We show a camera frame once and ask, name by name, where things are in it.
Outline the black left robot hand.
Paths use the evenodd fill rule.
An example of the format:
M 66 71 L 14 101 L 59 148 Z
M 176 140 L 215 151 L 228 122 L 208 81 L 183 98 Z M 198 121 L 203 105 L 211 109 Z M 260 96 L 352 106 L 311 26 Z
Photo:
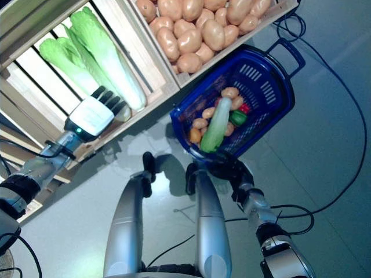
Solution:
M 69 114 L 64 130 L 73 132 L 86 143 L 99 137 L 113 120 L 126 122 L 130 117 L 127 103 L 100 86 Z

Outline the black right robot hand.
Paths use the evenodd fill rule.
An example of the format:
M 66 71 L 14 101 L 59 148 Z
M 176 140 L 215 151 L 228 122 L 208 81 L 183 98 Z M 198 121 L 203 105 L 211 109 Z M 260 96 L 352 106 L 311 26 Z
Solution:
M 243 162 L 234 156 L 227 153 L 215 156 L 206 167 L 213 176 L 227 180 L 234 191 L 239 189 L 247 191 L 254 188 L 252 173 Z

